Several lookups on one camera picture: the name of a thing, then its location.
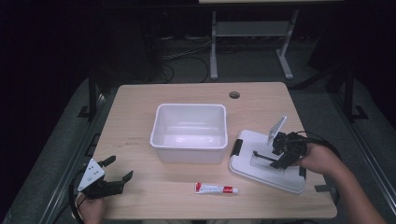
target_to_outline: red label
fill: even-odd
[[[200,189],[201,189],[201,183],[196,183],[195,184],[195,192],[199,192]]]
[[[223,193],[233,193],[233,187],[224,187]]]

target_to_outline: human hand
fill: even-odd
[[[306,155],[297,160],[296,165],[314,173],[331,177],[347,168],[329,148],[313,143],[308,143],[307,148]]]
[[[76,204],[85,224],[102,223],[105,213],[105,199],[87,199],[85,194],[79,195]]]

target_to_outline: plastic container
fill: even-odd
[[[151,145],[164,162],[220,163],[228,144],[224,105],[163,104]]]

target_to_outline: person's arm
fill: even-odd
[[[349,223],[385,223],[373,207],[352,172],[326,147],[308,144],[308,153],[297,165],[327,175],[335,181],[346,209]]]
[[[84,224],[102,223],[105,213],[105,199],[86,199],[84,194],[79,195],[76,204]]]

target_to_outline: table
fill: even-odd
[[[238,99],[229,93],[237,91]],[[227,109],[229,143],[220,164],[165,163],[149,143],[158,105],[222,104]],[[306,174],[306,188],[296,195],[266,186],[229,170],[233,142],[242,130],[259,133],[281,118],[282,131],[301,131],[302,123],[283,83],[201,83],[125,85],[117,92],[93,158],[117,160],[105,168],[115,181],[134,170],[121,195],[106,198],[110,219],[330,218],[336,208],[329,192],[316,192],[323,176]],[[236,195],[194,194],[195,182],[230,185]]]

